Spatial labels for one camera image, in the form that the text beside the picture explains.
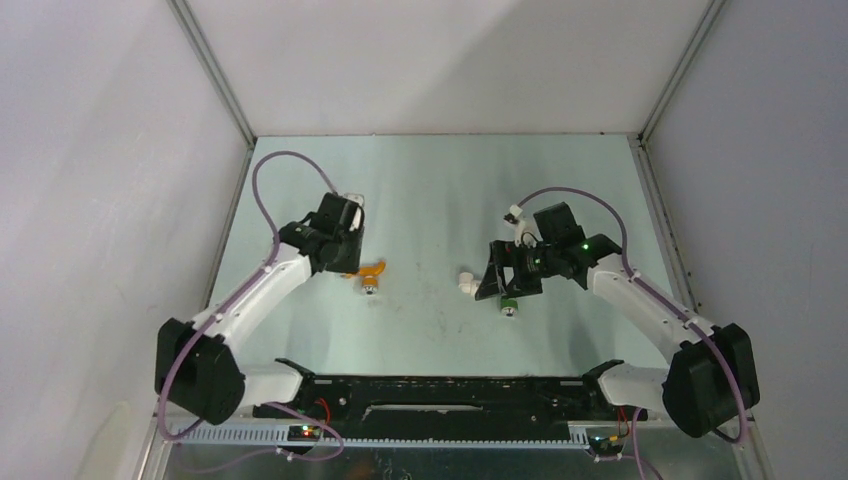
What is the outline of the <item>white pipe elbow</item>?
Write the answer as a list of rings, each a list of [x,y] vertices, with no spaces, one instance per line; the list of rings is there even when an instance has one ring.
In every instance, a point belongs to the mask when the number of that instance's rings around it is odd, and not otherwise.
[[[471,272],[461,272],[458,275],[458,288],[466,295],[474,297],[480,288],[481,281]]]

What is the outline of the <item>green water faucet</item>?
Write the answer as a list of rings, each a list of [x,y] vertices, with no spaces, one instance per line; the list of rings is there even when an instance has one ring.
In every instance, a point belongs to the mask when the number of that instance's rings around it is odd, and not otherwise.
[[[519,304],[516,298],[501,296],[499,306],[501,315],[506,318],[514,318],[519,312]]]

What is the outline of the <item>orange water faucet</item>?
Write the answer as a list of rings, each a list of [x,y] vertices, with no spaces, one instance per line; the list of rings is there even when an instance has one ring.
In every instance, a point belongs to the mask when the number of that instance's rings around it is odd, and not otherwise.
[[[357,278],[365,295],[374,295],[379,289],[379,276],[385,271],[386,262],[379,260],[374,265],[362,266],[355,273],[344,273],[345,279]]]

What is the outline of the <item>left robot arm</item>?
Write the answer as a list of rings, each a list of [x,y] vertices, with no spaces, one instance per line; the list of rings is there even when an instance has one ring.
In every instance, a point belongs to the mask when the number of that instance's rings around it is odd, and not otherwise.
[[[201,421],[220,425],[237,410],[277,402],[292,416],[316,403],[315,388],[282,360],[250,365],[243,350],[269,314],[322,272],[360,268],[364,197],[326,193],[314,212],[273,230],[267,259],[228,297],[189,321],[167,320],[157,337],[154,389]]]

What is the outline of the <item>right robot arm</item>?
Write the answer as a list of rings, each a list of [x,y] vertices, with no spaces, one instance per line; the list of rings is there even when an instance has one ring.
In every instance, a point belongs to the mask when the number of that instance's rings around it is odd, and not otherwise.
[[[689,311],[625,260],[604,234],[587,236],[570,207],[560,202],[526,220],[511,206],[504,218],[511,240],[489,244],[482,278],[459,277],[477,301],[539,295],[547,278],[562,277],[618,309],[657,349],[667,365],[642,368],[615,363],[581,392],[585,411],[606,418],[620,406],[667,415],[699,438],[746,413],[761,400],[752,342],[736,324],[724,327]]]

